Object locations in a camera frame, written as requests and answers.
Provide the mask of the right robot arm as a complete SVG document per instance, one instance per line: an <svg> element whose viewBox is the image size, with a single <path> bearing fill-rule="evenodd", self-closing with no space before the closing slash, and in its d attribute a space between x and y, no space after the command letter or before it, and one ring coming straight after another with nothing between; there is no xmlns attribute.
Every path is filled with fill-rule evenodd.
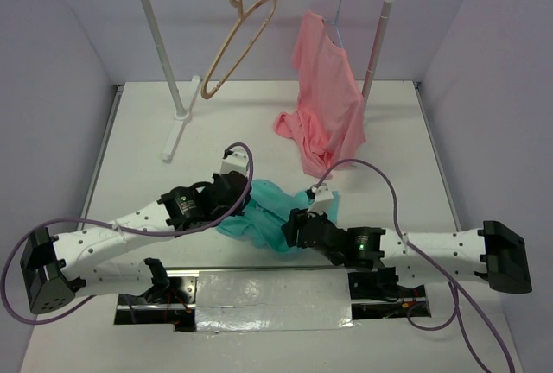
<svg viewBox="0 0 553 373"><path fill-rule="evenodd" d="M376 287L386 296L403 288L441 282L482 282L497 292L532 290L525 241L498 221L452 233L406 233L392 229L341 229L326 214L294 209L282 231L291 248L312 249L334 266L376 272Z"/></svg>

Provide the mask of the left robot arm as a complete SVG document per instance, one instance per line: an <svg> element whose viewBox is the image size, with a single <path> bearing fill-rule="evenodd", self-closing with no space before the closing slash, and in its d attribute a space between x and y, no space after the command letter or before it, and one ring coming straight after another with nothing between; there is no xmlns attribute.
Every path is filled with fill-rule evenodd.
<svg viewBox="0 0 553 373"><path fill-rule="evenodd" d="M240 214L250 199L239 172L214 174L210 182L178 186L143 209L107 225L52 235L32 231L20 266L32 314L57 311L85 295L131 294L148 302L166 298L170 282L157 258L117 263L117 257L149 245L197 233Z"/></svg>

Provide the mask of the teal t shirt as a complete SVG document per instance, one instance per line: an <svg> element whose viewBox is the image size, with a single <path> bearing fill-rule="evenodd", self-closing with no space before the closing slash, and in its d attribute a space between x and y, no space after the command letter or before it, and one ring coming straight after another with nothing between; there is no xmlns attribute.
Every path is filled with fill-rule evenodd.
<svg viewBox="0 0 553 373"><path fill-rule="evenodd" d="M291 254L282 226L292 209L307 209L313 201L305 192L289 195L269 180L255 179L251 198L240 216L230 216L216 227L217 232L256 248Z"/></svg>

